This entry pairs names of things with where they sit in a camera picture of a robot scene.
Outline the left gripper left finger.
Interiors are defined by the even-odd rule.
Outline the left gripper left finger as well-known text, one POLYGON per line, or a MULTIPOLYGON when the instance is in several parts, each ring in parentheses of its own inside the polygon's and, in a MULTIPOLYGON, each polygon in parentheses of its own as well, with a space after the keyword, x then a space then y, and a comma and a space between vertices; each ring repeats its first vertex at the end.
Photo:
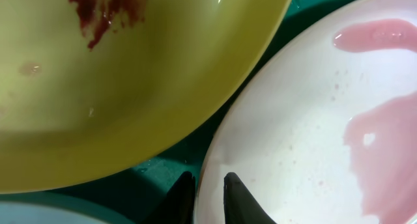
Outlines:
POLYGON ((192 224, 195 188, 195 176, 183 172, 143 224, 192 224))

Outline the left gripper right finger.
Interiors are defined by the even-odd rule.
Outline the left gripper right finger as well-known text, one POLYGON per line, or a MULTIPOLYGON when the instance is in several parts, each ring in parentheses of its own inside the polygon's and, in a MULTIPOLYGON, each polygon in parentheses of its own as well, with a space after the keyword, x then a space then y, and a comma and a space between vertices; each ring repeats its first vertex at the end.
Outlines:
POLYGON ((234 172, 224 177, 223 207, 225 224, 276 224, 234 172))

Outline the white plate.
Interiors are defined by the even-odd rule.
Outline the white plate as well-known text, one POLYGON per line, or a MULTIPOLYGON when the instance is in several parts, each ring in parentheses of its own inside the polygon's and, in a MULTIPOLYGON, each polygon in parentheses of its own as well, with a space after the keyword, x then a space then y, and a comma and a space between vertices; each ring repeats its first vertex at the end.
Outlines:
POLYGON ((195 223, 234 172, 276 223, 416 222, 416 0, 357 0, 281 49, 208 149, 195 223))

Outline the light blue plate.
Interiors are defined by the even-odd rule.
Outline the light blue plate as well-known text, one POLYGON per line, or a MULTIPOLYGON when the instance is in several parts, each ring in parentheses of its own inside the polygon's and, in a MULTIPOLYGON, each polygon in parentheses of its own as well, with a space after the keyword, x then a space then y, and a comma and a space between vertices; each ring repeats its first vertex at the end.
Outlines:
POLYGON ((106 222, 62 208, 1 201, 1 224, 106 224, 106 222))

